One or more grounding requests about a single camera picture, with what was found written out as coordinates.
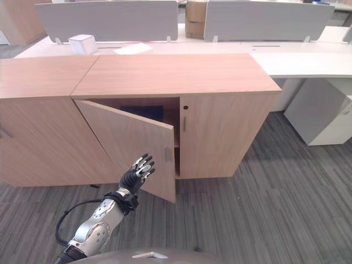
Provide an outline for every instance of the white desk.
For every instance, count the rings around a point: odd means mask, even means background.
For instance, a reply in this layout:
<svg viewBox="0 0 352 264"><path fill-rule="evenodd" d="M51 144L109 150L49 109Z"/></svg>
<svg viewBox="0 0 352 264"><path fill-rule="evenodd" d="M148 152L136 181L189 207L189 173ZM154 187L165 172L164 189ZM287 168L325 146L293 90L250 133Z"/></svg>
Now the white desk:
<svg viewBox="0 0 352 264"><path fill-rule="evenodd" d="M351 78L352 45L342 42L347 27L326 27L315 42L205 42L185 37L184 24L179 24L175 42L148 42L153 54L224 54L250 53L258 64L283 89L273 111L283 111L299 91L303 78ZM96 54L114 54L117 48L131 42L98 43ZM48 37L19 54L16 58L74 55L70 44L57 45Z"/></svg>

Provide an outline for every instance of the desk partition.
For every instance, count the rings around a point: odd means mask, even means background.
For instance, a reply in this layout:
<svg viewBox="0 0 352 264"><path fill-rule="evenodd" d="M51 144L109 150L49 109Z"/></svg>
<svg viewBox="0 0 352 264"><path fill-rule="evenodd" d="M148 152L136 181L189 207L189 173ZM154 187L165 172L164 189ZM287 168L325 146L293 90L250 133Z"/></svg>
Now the desk partition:
<svg viewBox="0 0 352 264"><path fill-rule="evenodd" d="M96 41L177 40L176 1L109 1L37 4L52 41L94 35Z"/></svg>
<svg viewBox="0 0 352 264"><path fill-rule="evenodd" d="M303 41L319 39L334 12L321 4L210 0L204 39Z"/></svg>

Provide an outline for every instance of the white box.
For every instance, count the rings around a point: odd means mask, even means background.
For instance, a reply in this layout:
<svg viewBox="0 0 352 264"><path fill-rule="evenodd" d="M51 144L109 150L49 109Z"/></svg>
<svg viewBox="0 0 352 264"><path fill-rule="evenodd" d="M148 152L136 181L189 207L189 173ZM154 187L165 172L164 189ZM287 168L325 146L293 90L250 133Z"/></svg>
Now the white box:
<svg viewBox="0 0 352 264"><path fill-rule="evenodd" d="M95 38L92 35L77 35L68 39L75 54L90 55L98 51Z"/></svg>

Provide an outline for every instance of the office floor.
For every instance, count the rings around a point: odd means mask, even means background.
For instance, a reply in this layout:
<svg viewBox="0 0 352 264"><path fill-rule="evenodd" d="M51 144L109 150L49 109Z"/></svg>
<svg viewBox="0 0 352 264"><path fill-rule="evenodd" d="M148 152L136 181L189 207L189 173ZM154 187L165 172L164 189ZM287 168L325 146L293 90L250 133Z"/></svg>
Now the office floor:
<svg viewBox="0 0 352 264"><path fill-rule="evenodd" d="M62 212L115 188L0 184L0 263L51 263ZM176 204L143 191L139 202L106 251L199 247L228 264L352 263L352 140L308 147L283 113L271 113L233 178L177 181ZM62 235L93 210L77 209Z"/></svg>

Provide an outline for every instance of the white drawer unit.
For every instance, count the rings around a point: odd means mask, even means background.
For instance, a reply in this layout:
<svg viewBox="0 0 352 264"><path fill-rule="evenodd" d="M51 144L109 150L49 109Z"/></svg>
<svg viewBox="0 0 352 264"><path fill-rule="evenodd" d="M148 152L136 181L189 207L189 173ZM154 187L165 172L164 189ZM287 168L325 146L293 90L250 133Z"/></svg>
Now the white drawer unit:
<svg viewBox="0 0 352 264"><path fill-rule="evenodd" d="M352 137L352 80L307 79L285 116L308 145L345 143Z"/></svg>

